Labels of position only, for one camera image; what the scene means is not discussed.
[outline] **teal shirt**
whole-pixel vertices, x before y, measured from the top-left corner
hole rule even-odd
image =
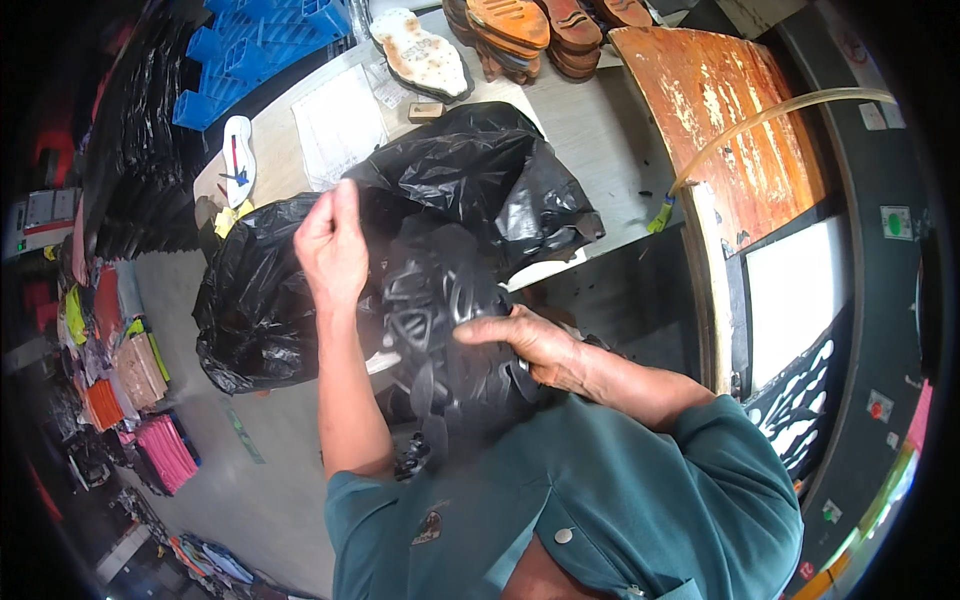
[[[324,518],[334,600],[494,600],[535,531],[618,598],[776,598],[803,535],[780,458],[730,396],[666,436],[565,395],[450,472],[336,473]]]

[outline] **blue plastic pallet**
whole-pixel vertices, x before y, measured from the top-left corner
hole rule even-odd
[[[198,91],[174,104],[174,125],[204,131],[238,100],[288,65],[350,32],[347,0],[205,0],[213,29],[190,38],[203,64]]]

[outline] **table surface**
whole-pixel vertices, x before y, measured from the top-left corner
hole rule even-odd
[[[517,274],[511,281],[511,289],[650,235],[646,227],[657,216],[663,195],[673,182],[673,166],[649,109],[612,49],[604,47],[607,56],[601,65],[612,63],[613,66],[598,69],[585,82],[573,82],[560,75],[544,56],[540,76],[533,84],[518,86],[503,78],[488,83],[476,52],[464,47],[450,32],[443,11],[421,16],[420,24],[424,30],[449,39],[464,57],[476,82],[468,103],[504,100],[533,118],[557,157],[583,186],[607,230],[607,235],[588,244],[578,259],[534,265],[534,271]],[[257,160],[257,179],[252,190],[255,206],[310,189],[290,106],[352,66],[376,60],[381,60],[381,56],[371,42],[358,44],[290,87],[253,118],[251,148]],[[416,127],[406,120],[408,107],[416,99],[417,95],[411,94],[393,109],[377,101],[391,139]],[[194,198],[206,195],[215,203],[223,204],[216,184],[223,184],[217,174],[224,173],[224,169],[223,156],[217,155],[195,180]],[[675,209],[671,225],[682,220],[681,211]]]

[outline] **pink material stack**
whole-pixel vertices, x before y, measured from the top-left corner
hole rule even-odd
[[[160,481],[170,493],[177,493],[180,486],[197,472],[193,457],[167,415],[151,419],[138,427],[136,442],[147,451]]]

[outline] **plastic tube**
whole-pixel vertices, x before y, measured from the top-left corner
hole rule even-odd
[[[680,189],[681,185],[683,185],[684,181],[686,181],[686,178],[690,176],[691,172],[693,172],[693,169],[695,169],[698,164],[703,162],[707,155],[719,148],[720,144],[723,144],[732,137],[737,136],[739,133],[743,133],[755,125],[759,125],[760,123],[779,117],[787,112],[790,112],[791,110],[796,110],[797,108],[805,108],[815,104],[820,104],[822,102],[829,102],[830,100],[850,99],[877,100],[889,104],[897,103],[890,92],[882,89],[874,89],[872,87],[832,87],[830,89],[821,89],[810,92],[808,94],[804,94],[803,96],[797,96],[796,98],[791,98],[790,100],[784,100],[776,106],[769,107],[766,110],[761,110],[752,117],[737,123],[736,125],[730,127],[723,133],[720,133],[711,139],[710,142],[701,148],[700,152],[698,152],[696,156],[694,156],[686,164],[684,169],[677,174],[677,179],[673,182],[673,185],[670,186],[670,191],[666,193],[667,201],[670,202],[673,198],[676,198],[677,190]]]

